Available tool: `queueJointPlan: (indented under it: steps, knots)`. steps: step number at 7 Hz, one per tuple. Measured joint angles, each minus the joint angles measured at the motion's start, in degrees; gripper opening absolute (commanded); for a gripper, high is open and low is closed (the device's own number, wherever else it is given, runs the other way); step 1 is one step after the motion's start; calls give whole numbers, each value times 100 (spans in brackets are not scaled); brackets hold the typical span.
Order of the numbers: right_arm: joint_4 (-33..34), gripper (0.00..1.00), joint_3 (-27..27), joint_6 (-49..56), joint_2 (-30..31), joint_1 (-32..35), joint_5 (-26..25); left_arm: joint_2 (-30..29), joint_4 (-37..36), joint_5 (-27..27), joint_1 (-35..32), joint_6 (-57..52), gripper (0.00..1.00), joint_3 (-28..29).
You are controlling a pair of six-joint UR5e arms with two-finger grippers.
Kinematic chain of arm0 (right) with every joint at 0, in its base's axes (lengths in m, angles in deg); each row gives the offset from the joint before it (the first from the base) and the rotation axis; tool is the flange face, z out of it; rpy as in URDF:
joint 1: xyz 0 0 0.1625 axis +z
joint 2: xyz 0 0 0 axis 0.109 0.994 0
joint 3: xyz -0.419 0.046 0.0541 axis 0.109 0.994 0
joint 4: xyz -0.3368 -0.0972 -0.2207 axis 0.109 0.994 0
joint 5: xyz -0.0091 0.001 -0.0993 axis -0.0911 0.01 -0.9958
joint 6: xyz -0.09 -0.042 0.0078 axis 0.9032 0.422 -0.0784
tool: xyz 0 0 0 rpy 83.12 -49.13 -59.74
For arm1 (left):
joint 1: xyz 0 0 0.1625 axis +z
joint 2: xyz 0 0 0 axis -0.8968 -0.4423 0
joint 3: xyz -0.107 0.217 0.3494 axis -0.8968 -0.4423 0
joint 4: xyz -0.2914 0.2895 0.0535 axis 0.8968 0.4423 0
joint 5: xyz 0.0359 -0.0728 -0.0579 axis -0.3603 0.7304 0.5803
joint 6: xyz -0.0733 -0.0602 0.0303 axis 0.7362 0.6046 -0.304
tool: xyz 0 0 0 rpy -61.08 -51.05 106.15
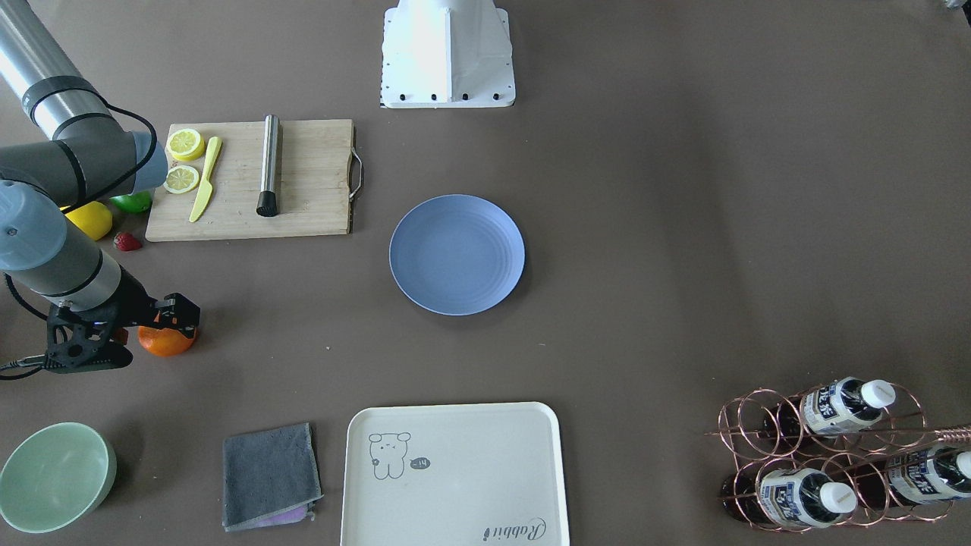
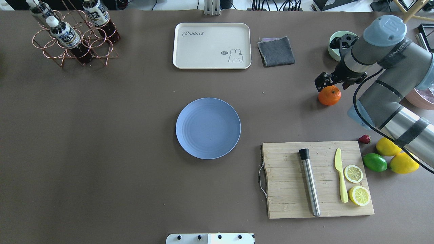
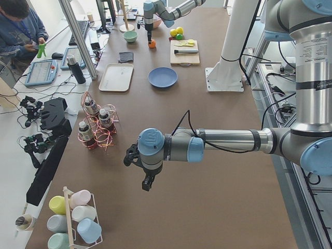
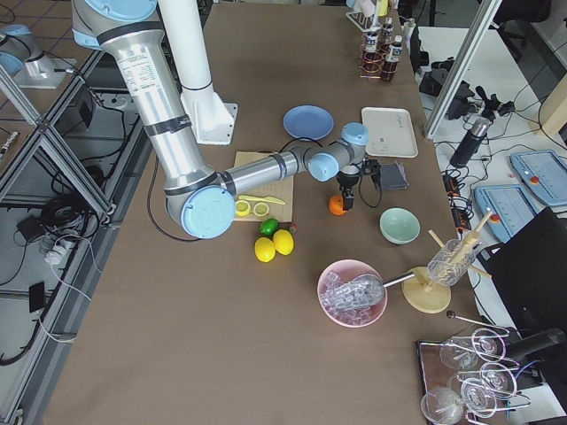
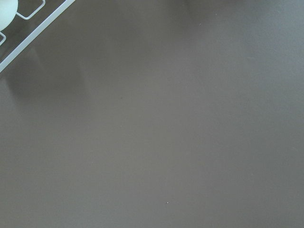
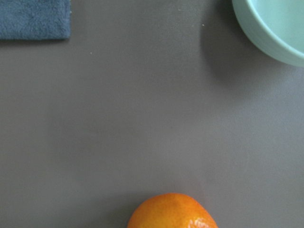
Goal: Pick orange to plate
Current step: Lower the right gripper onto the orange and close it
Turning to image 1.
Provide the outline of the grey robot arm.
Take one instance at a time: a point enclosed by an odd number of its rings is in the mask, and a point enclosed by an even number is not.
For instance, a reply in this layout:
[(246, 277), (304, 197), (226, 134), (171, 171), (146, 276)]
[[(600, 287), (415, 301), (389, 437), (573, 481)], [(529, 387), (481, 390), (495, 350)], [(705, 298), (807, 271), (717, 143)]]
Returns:
[(184, 295), (157, 300), (67, 214), (155, 189), (167, 162), (155, 128), (125, 130), (27, 1), (1, 4), (2, 77), (44, 142), (2, 149), (2, 274), (51, 304), (46, 349), (2, 366), (14, 381), (42, 370), (122, 369), (124, 331), (146, 326), (194, 339), (200, 310)]

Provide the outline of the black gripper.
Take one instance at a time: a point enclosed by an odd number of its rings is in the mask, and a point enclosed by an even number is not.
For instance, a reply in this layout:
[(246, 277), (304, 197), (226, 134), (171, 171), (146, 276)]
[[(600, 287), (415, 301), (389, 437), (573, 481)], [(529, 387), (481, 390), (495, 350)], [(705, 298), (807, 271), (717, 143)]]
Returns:
[(112, 295), (107, 301), (83, 311), (52, 306), (46, 319), (44, 369), (59, 374), (125, 369), (134, 356), (126, 341), (131, 326), (156, 325), (172, 329), (185, 338), (198, 333), (201, 310), (182, 293), (170, 293), (162, 300), (138, 293)]

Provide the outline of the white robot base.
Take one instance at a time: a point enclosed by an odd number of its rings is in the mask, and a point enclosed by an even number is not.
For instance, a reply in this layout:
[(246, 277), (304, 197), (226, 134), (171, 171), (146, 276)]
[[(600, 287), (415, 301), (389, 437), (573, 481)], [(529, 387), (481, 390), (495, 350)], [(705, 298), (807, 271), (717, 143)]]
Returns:
[(509, 14), (492, 1), (400, 1), (384, 13), (384, 108), (503, 108), (517, 99)]

